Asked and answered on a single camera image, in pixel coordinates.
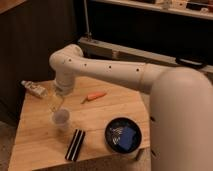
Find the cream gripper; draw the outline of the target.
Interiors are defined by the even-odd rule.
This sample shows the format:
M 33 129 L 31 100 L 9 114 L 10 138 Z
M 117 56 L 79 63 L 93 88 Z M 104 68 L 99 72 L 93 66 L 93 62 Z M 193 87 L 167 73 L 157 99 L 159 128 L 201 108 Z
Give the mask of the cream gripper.
M 47 91 L 46 100 L 50 111 L 56 112 L 61 108 L 64 102 L 64 97 L 58 95 L 53 89 L 49 89 Z

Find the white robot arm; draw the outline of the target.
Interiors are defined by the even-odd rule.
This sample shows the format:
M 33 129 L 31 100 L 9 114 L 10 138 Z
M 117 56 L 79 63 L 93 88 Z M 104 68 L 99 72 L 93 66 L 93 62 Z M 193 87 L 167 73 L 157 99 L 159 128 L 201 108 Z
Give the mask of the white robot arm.
M 94 60 L 70 44 L 49 63 L 56 91 L 69 94 L 77 75 L 124 86 L 150 96 L 152 171 L 213 171 L 213 83 L 187 67 Z

